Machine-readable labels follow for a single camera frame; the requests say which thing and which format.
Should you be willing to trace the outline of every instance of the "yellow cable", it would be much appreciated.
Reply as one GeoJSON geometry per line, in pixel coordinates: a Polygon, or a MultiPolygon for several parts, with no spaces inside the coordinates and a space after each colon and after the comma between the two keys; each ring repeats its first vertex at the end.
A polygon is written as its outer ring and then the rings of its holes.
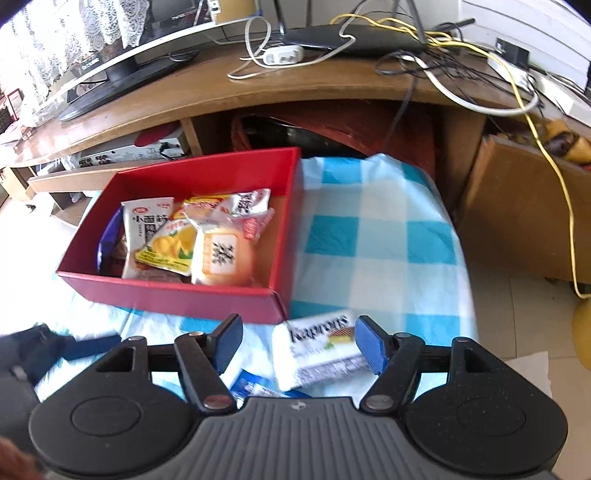
{"type": "MultiPolygon", "coordinates": [[[[381,20],[379,20],[378,22],[374,21],[373,19],[369,18],[369,17],[364,17],[363,15],[356,15],[356,14],[343,14],[343,15],[339,15],[338,17],[335,17],[334,19],[331,20],[331,24],[335,23],[337,20],[344,18],[344,17],[356,17],[356,18],[361,18],[363,20],[368,21],[369,23],[371,23],[372,25],[379,27],[379,28],[388,28],[390,30],[395,30],[395,31],[402,31],[405,33],[409,33],[410,35],[412,35],[415,39],[418,40],[417,36],[414,34],[414,32],[416,31],[416,28],[413,27],[410,24],[407,24],[406,22],[403,22],[401,20],[395,19],[395,18],[383,18],[381,20]],[[403,27],[399,28],[399,27],[392,27],[390,25],[383,25],[381,24],[381,22],[384,21],[393,21],[397,24],[403,25],[403,27]]],[[[519,93],[519,89],[517,88],[517,85],[515,83],[515,79],[513,78],[513,75],[511,74],[511,71],[509,70],[509,68],[507,68],[507,66],[505,65],[504,61],[499,61],[500,59],[497,58],[497,56],[482,50],[481,48],[466,43],[466,42],[462,42],[462,41],[456,41],[456,40],[445,40],[445,41],[440,41],[436,38],[433,38],[431,35],[438,35],[438,36],[446,36],[451,38],[451,36],[443,33],[443,32],[426,32],[427,35],[429,35],[428,40],[431,43],[432,46],[434,47],[463,47],[463,48],[469,48],[470,50],[483,55],[487,58],[490,58],[492,60],[495,60],[497,63],[499,63],[507,72],[507,74],[509,75],[509,82],[511,84],[511,88],[513,90],[513,94],[515,95],[515,99],[517,100],[517,103],[519,104],[519,107],[524,109],[525,105],[523,103],[523,100],[521,98],[521,94],[519,93]]],[[[530,115],[528,113],[524,114],[525,119],[527,121],[527,124],[531,130],[531,133],[534,136],[535,139],[535,143],[538,145],[538,148],[540,149],[540,152],[542,153],[543,157],[548,161],[548,163],[550,164],[550,166],[552,167],[552,170],[554,170],[554,173],[556,174],[556,176],[558,177],[558,180],[560,182],[560,186],[562,188],[562,193],[564,195],[564,199],[566,201],[566,205],[568,207],[569,210],[569,246],[570,246],[570,265],[571,265],[571,270],[572,270],[572,274],[573,274],[573,283],[574,283],[574,290],[575,293],[577,294],[577,296],[582,299],[582,300],[586,300],[586,299],[591,299],[591,294],[583,294],[579,291],[579,285],[577,282],[577,261],[576,261],[576,253],[575,253],[575,247],[574,247],[574,211],[573,211],[573,204],[571,202],[570,199],[570,194],[569,194],[569,189],[566,186],[566,182],[564,181],[564,177],[562,176],[562,173],[558,167],[558,165],[556,164],[556,162],[554,161],[554,159],[552,158],[552,156],[547,152],[547,150],[544,148],[544,146],[542,145],[542,142],[540,140],[540,136],[538,134],[538,131],[534,125],[534,122],[532,121],[530,115]]]]}

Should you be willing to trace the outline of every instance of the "television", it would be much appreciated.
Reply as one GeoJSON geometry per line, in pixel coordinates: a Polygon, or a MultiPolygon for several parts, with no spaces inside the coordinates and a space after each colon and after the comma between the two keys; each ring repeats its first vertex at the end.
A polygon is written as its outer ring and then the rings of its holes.
{"type": "MultiPolygon", "coordinates": [[[[14,5],[8,0],[0,0],[0,19],[9,20],[8,15],[17,13],[14,5]]],[[[14,2],[22,8],[26,2],[14,2]]],[[[255,14],[255,2],[252,0],[250,15],[255,14]]],[[[207,0],[149,0],[144,29],[136,47],[124,48],[121,39],[105,46],[86,57],[78,64],[74,64],[64,75],[73,77],[39,107],[45,108],[55,99],[68,94],[68,107],[58,116],[58,120],[66,122],[94,110],[126,93],[140,88],[147,83],[158,80],[169,73],[182,68],[196,56],[192,49],[186,54],[165,54],[161,57],[138,64],[135,56],[151,48],[176,40],[187,35],[198,33],[244,20],[219,23],[215,22],[210,13],[207,0]],[[99,73],[105,77],[96,80],[99,73]],[[87,86],[92,80],[96,86],[87,86]],[[74,89],[84,85],[87,90],[76,98],[74,89]]]]}

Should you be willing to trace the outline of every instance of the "white lace curtain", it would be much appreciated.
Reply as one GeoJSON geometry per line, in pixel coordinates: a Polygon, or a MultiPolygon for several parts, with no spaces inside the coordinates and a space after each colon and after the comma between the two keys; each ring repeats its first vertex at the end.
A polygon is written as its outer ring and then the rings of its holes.
{"type": "Polygon", "coordinates": [[[55,80],[90,53],[119,38],[124,48],[137,46],[148,6],[148,0],[33,0],[2,27],[0,50],[18,51],[43,101],[55,80]]]}

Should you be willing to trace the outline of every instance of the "red box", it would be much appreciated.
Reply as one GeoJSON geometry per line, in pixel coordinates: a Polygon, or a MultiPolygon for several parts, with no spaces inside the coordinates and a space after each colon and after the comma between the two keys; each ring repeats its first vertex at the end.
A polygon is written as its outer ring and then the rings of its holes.
{"type": "Polygon", "coordinates": [[[298,148],[276,148],[176,160],[117,173],[90,210],[57,274],[90,301],[204,319],[239,313],[249,323],[287,318],[302,198],[298,148]],[[270,188],[275,209],[256,247],[255,277],[262,287],[210,287],[102,277],[99,240],[125,200],[249,192],[270,188]]]}

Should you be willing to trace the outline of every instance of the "checkered tablecloth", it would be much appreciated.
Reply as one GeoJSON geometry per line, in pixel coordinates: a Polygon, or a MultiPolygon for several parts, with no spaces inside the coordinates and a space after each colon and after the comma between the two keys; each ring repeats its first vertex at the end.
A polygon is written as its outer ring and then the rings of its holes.
{"type": "MultiPolygon", "coordinates": [[[[297,251],[291,317],[350,307],[368,314],[390,333],[406,331],[427,343],[450,345],[455,336],[476,338],[472,294],[459,240],[433,182],[421,170],[385,155],[366,160],[309,158],[302,161],[304,206],[297,251]]],[[[96,335],[97,326],[150,344],[171,343],[186,331],[211,332],[218,322],[87,302],[59,278],[64,297],[44,321],[60,332],[96,335]],[[102,323],[89,319],[100,317],[102,323]]],[[[273,378],[273,326],[246,325],[244,340],[222,376],[230,386],[242,369],[273,378]]],[[[90,360],[62,361],[37,391],[46,398],[90,360]]],[[[445,382],[423,375],[420,391],[445,382]]],[[[375,377],[368,373],[314,385],[311,395],[350,395],[358,401],[375,377]]],[[[180,392],[175,374],[154,382],[180,392]]]]}

